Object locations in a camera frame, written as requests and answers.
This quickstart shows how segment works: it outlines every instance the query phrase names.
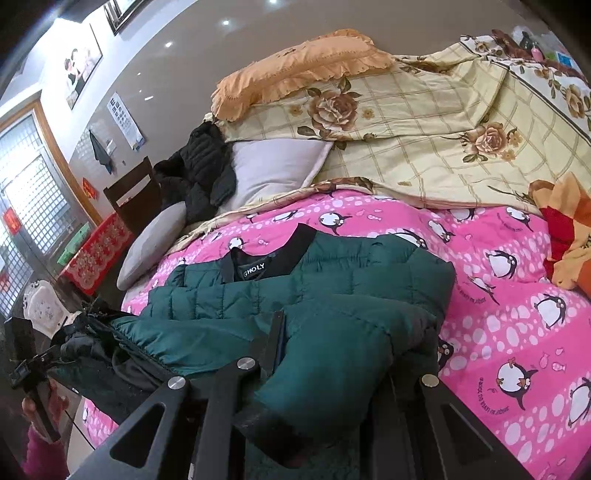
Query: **gray pillow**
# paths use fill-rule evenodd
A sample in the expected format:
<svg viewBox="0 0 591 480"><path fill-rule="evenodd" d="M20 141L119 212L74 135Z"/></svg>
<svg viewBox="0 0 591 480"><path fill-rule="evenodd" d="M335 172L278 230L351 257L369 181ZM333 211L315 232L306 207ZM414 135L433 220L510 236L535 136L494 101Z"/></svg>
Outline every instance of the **gray pillow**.
<svg viewBox="0 0 591 480"><path fill-rule="evenodd" d="M177 239L185 226L187 207L175 203L150 222L131 245L117 278L117 288L127 290L146 273Z"/></svg>

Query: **orange pillow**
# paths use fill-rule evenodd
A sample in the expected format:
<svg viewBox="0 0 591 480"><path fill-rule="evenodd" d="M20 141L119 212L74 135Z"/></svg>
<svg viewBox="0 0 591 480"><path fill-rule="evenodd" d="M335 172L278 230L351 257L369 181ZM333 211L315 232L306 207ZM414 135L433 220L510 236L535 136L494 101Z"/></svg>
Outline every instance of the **orange pillow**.
<svg viewBox="0 0 591 480"><path fill-rule="evenodd" d="M394 63L371 38L349 28L337 30L228 75L213 92L212 112L220 120L238 120L255 103L271 103L319 80L387 69Z"/></svg>

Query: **framed picture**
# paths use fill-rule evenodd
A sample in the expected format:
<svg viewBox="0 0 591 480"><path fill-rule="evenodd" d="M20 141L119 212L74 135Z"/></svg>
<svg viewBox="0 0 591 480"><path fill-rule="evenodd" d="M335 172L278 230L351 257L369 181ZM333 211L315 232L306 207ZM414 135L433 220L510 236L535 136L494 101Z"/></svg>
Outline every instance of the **framed picture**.
<svg viewBox="0 0 591 480"><path fill-rule="evenodd" d="M78 24L66 42L61 69L66 85L66 102L74 108L96 64L103 57L95 33L88 24Z"/></svg>
<svg viewBox="0 0 591 480"><path fill-rule="evenodd" d="M113 31L119 30L150 0L109 0L105 4L105 15Z"/></svg>

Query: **white pillow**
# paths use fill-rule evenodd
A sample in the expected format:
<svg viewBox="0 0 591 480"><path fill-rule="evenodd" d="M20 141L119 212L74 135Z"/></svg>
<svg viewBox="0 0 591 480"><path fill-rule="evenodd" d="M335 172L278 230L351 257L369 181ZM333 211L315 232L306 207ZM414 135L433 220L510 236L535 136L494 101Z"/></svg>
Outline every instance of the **white pillow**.
<svg viewBox="0 0 591 480"><path fill-rule="evenodd" d="M129 247L117 278L117 288L127 290L160 261L177 239L186 223L187 207L184 202L175 203L163 210L144 228Z"/></svg>
<svg viewBox="0 0 591 480"><path fill-rule="evenodd" d="M234 142L232 165L236 172L236 192L218 213L309 186L322 168L332 144L292 138Z"/></svg>

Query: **yellow floral blanket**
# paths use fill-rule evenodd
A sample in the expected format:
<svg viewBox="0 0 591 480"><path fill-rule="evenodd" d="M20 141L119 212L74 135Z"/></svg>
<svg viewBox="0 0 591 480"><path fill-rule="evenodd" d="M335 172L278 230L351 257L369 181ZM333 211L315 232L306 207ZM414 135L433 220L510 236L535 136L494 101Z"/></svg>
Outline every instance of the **yellow floral blanket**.
<svg viewBox="0 0 591 480"><path fill-rule="evenodd" d="M334 140L317 181L366 177L415 206L511 205L538 213L534 180L571 171L591 192L589 87L510 59L492 37L390 70L318 82L235 122L228 141Z"/></svg>

